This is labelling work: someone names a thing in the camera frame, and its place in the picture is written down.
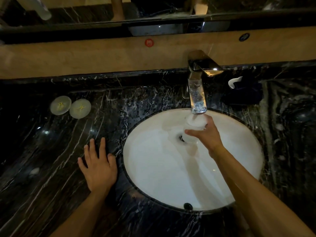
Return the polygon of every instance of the mirror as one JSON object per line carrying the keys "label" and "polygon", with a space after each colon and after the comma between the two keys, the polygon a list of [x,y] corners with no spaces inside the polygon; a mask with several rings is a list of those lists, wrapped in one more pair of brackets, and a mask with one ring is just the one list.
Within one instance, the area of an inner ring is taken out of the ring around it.
{"label": "mirror", "polygon": [[316,0],[0,0],[0,5],[4,28],[268,12],[316,7]]}

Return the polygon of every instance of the faucet handle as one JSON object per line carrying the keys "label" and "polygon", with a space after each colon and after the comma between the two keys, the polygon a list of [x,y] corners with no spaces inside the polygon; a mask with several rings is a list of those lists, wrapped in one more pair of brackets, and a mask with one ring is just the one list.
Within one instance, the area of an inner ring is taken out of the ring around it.
{"label": "faucet handle", "polygon": [[202,70],[209,77],[223,72],[223,69],[202,50],[191,51],[188,54],[188,64],[191,72]]}

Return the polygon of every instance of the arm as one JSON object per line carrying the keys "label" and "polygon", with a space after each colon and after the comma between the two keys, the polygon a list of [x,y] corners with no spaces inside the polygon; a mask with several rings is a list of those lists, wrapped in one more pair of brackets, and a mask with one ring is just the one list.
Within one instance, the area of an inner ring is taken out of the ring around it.
{"label": "arm", "polygon": [[98,158],[94,139],[84,147],[84,157],[88,168],[81,158],[78,165],[84,174],[91,193],[87,199],[55,230],[50,237],[88,237],[92,235],[100,209],[112,185],[116,182],[117,167],[114,155],[105,154],[105,138],[101,139]]}
{"label": "arm", "polygon": [[223,175],[236,203],[256,236],[315,236],[298,216],[255,179],[225,149],[212,117],[203,131],[185,130],[199,138]]}
{"label": "arm", "polygon": [[111,0],[114,17],[112,21],[124,21],[125,16],[123,12],[122,0]]}

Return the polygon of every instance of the chrome faucet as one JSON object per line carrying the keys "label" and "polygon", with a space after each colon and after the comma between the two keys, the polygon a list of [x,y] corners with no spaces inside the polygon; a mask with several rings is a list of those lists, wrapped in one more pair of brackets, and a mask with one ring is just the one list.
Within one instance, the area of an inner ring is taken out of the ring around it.
{"label": "chrome faucet", "polygon": [[206,102],[202,84],[202,73],[207,76],[216,76],[223,72],[222,68],[217,65],[202,50],[192,51],[188,54],[188,64],[190,75],[188,79],[188,89],[190,93],[192,114],[200,115],[206,112]]}

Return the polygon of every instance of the person's left arm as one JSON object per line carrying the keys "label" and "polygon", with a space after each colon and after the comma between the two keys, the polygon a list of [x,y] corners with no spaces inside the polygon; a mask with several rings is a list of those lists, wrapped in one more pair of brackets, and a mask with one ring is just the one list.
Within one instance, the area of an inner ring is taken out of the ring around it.
{"label": "person's left arm", "polygon": [[89,237],[100,213],[105,197],[116,182],[117,167],[115,156],[105,153],[105,138],[101,139],[99,158],[95,151],[94,139],[84,147],[84,157],[88,168],[81,158],[78,158],[79,167],[84,174],[91,191],[87,199],[55,230],[50,237]]}

